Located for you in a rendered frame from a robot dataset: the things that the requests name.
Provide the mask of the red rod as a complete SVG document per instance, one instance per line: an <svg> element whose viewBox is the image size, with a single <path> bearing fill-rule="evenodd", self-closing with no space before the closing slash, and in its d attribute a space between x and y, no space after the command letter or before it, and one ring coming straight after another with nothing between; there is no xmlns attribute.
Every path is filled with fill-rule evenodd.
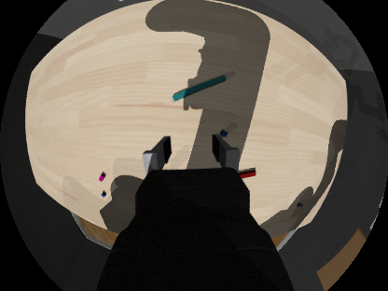
<svg viewBox="0 0 388 291"><path fill-rule="evenodd" d="M255 172L255 169L253 171L247 171L247 172L241 172L239 173L239 176L243 178L249 178L249 176L255 176L256 175L256 172Z"/></svg>

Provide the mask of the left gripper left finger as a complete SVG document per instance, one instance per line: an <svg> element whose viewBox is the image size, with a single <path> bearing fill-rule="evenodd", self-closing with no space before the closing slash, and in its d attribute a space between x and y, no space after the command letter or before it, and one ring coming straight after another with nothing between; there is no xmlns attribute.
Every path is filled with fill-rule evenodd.
<svg viewBox="0 0 388 291"><path fill-rule="evenodd" d="M168 163L172 154L171 135L165 135L161 138L152 150L146 150L143 153L143 161L145 162L145 175L156 169L163 169L164 164Z"/></svg>

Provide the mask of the turquoise rod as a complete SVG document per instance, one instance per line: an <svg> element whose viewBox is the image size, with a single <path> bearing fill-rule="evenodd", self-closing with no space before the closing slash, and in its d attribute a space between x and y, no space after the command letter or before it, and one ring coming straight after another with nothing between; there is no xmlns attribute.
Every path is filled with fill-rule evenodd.
<svg viewBox="0 0 388 291"><path fill-rule="evenodd" d="M225 77L225 75L217 78L209 79L209 81L202 82L200 85L190 87L190 89L183 90L183 92L176 93L174 96L172 96L173 100L178 101L180 100L180 98L187 97L191 93L198 92L198 90L204 90L206 89L206 87L210 87L210 86L216 85L216 83L220 83L224 81L227 81L227 78Z"/></svg>

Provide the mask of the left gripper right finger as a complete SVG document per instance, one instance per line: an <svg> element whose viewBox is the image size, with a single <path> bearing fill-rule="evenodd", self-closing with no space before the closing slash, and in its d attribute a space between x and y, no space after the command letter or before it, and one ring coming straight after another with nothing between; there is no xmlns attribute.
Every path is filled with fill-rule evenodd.
<svg viewBox="0 0 388 291"><path fill-rule="evenodd" d="M231 148L219 134L213 134L213 154L221 168L234 168L239 172L240 149Z"/></svg>

